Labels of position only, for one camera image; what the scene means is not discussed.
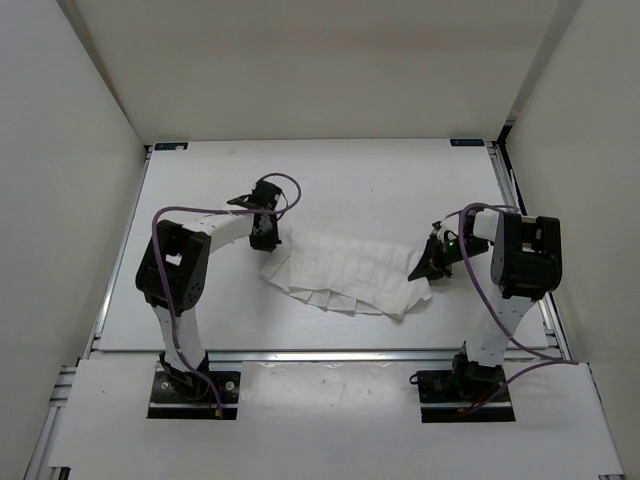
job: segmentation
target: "folded cloth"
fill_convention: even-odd
[[[431,297],[426,278],[407,281],[420,256],[403,246],[290,230],[282,232],[261,276],[320,308],[402,318]]]

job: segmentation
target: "white table surface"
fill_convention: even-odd
[[[447,139],[191,142],[152,154],[113,291],[99,348],[163,350],[160,328],[134,285],[151,234],[167,205],[224,208],[262,175],[281,171],[301,183],[300,204],[282,228],[320,230],[406,245],[422,251],[431,223],[473,201],[502,203],[484,147]],[[294,189],[279,182],[290,199]],[[186,221],[190,214],[167,214]],[[267,255],[248,240],[210,257],[197,314],[203,345],[217,350],[457,349],[482,304],[462,265],[432,283],[433,297],[403,321],[325,312],[290,298],[258,277]],[[485,288],[490,253],[474,259]],[[546,346],[539,308],[516,337]]]
[[[511,386],[509,423],[422,424],[421,364],[245,363],[236,421],[146,419],[156,356],[80,363],[51,466],[70,480],[597,480],[622,473],[586,365]],[[526,364],[505,364],[513,375]]]

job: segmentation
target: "white wall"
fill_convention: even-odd
[[[0,3],[0,476],[82,354],[144,152],[54,0]]]
[[[558,0],[75,1],[151,143],[496,139]]]
[[[585,0],[508,139],[528,210],[561,219],[558,309],[631,478],[640,478],[638,52],[640,2]]]

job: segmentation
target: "white panel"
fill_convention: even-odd
[[[70,480],[562,479],[621,473],[586,365],[516,381],[514,423],[422,424],[421,364],[244,364],[236,421],[148,420],[155,358],[82,362],[51,454]],[[513,374],[523,364],[507,363]]]
[[[142,140],[497,138],[557,0],[77,0]]]
[[[640,478],[640,2],[585,0],[509,137],[527,207],[562,222],[556,301]]]
[[[502,203],[484,147],[451,147],[448,140],[310,140],[193,142],[187,150],[151,157],[100,348],[162,350],[157,319],[136,290],[135,275],[151,234],[151,218],[167,205],[224,208],[248,193],[263,174],[282,171],[302,184],[300,204],[285,227],[321,230],[405,245],[420,251],[431,223],[473,201]],[[279,182],[288,198],[294,190]],[[180,222],[189,214],[168,214]],[[434,295],[402,322],[371,315],[324,312],[283,295],[258,277],[268,254],[248,240],[210,257],[197,311],[206,349],[344,348],[458,349],[482,313],[464,266],[433,283]],[[485,288],[491,255],[474,265]],[[538,308],[518,339],[546,346]]]
[[[55,2],[0,2],[0,468],[88,340],[144,151]]]

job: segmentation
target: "white cloth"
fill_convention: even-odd
[[[402,318],[431,297],[426,278],[407,281],[420,255],[398,245],[287,230],[260,275],[320,308]]]

